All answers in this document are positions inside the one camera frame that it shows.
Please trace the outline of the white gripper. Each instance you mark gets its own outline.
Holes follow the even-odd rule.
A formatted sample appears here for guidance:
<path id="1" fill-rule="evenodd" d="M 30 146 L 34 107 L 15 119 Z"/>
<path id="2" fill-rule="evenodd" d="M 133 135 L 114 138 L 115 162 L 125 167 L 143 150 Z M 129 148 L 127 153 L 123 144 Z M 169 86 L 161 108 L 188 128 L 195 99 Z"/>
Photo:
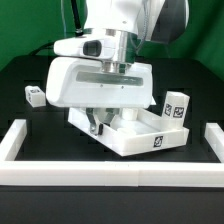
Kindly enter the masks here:
<path id="1" fill-rule="evenodd" d="M 109 126 L 118 108 L 152 103 L 152 66 L 134 61 L 132 33 L 86 34 L 54 43 L 57 58 L 49 67 L 46 98 L 57 107 L 87 108 L 90 133 L 103 133 L 94 108 L 107 108 Z"/>

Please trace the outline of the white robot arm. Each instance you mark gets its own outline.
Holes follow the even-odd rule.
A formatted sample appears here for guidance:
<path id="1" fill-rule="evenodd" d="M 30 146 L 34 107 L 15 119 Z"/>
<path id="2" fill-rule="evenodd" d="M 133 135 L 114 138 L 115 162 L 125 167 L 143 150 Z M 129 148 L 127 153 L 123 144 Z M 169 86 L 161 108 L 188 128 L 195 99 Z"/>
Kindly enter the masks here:
<path id="1" fill-rule="evenodd" d="M 135 57 L 146 41 L 168 44 L 183 34 L 188 0 L 86 0 L 85 34 L 54 43 L 46 98 L 57 107 L 83 108 L 100 135 L 123 108 L 152 101 L 152 66 Z"/>

